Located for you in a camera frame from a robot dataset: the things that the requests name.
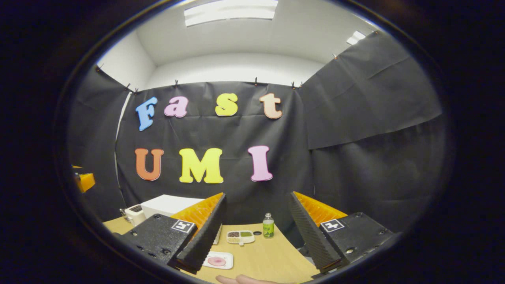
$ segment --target wooden table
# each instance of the wooden table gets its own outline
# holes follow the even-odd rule
[[[104,225],[111,232],[120,234],[133,228],[133,225],[122,217],[107,221]],[[196,275],[182,272],[212,283],[219,283],[216,280],[217,275],[235,278],[240,274],[280,283],[300,283],[312,280],[311,276],[319,273],[319,270],[291,245],[277,226],[273,238],[266,239],[262,235],[256,235],[253,243],[244,244],[243,247],[226,241],[226,233],[232,230],[263,231],[263,225],[223,225],[219,242],[212,245],[211,251],[231,253],[233,255],[231,269],[202,266]]]

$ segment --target green bottle label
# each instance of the green bottle label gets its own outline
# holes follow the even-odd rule
[[[263,223],[263,235],[266,238],[271,238],[274,236],[274,222],[270,224]]]

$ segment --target pink letter i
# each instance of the pink letter i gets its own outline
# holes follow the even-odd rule
[[[252,166],[254,174],[251,176],[252,181],[270,180],[274,177],[268,171],[267,152],[270,150],[268,146],[254,146],[247,151],[252,155]]]

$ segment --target ceiling light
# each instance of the ceiling light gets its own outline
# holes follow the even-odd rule
[[[272,20],[277,0],[220,0],[184,11],[186,26],[226,19]]]
[[[357,39],[355,39],[354,37],[350,37],[348,40],[347,40],[347,43],[349,44],[356,44],[358,42]]]
[[[355,31],[353,34],[354,37],[356,37],[358,40],[365,38],[366,36],[358,31]]]

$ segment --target white wall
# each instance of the white wall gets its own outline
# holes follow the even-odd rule
[[[305,82],[324,64],[274,54],[218,54],[194,57],[159,66],[146,89],[194,82],[241,81],[295,86]]]
[[[98,62],[102,70],[130,90],[145,89],[156,66],[134,31],[113,46]]]

